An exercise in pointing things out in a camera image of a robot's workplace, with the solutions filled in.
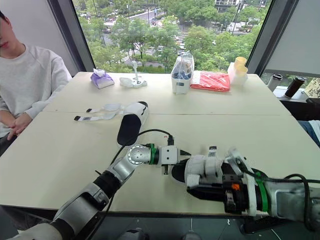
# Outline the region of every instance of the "person's hand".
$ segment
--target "person's hand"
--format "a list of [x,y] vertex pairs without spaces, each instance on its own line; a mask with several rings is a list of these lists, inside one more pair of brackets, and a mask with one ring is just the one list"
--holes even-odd
[[14,135],[19,135],[26,129],[26,127],[32,122],[32,118],[27,114],[21,114],[13,123],[9,126],[11,132],[9,133],[7,140],[10,141]]

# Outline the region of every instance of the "white cable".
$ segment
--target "white cable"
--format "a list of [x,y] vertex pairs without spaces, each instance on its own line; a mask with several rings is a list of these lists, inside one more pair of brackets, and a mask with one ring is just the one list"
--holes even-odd
[[271,231],[274,233],[274,235],[279,239],[279,240],[282,240],[279,235],[275,232],[275,230],[271,229]]

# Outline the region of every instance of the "purple tissue pack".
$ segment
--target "purple tissue pack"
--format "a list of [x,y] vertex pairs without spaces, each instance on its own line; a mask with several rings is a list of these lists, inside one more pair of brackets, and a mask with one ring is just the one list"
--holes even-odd
[[114,80],[104,70],[95,68],[91,75],[91,81],[98,89],[103,89],[115,84]]

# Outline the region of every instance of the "white wall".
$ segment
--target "white wall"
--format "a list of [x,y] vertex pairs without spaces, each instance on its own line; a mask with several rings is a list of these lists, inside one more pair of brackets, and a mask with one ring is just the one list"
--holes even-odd
[[320,0],[300,0],[266,69],[320,75]]
[[62,57],[70,74],[77,74],[77,66],[47,0],[0,0],[0,9],[22,43],[54,51]]

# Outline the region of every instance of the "green ring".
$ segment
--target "green ring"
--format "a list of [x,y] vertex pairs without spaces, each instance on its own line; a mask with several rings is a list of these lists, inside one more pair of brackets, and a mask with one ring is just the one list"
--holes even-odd
[[[255,174],[256,174],[258,177],[261,177],[261,173],[260,173],[260,172],[256,172]],[[256,178],[255,181],[256,181],[256,183],[258,184],[258,187],[259,187],[260,193],[261,193],[261,198],[262,198],[262,211],[263,211],[263,212],[267,212],[267,211],[268,211],[268,197],[267,197],[266,188],[265,188],[264,183],[262,182],[261,179]]]
[[155,145],[153,143],[150,144],[150,148],[151,148],[151,159],[150,159],[149,165],[153,165],[155,162],[155,154],[157,149],[155,149]]

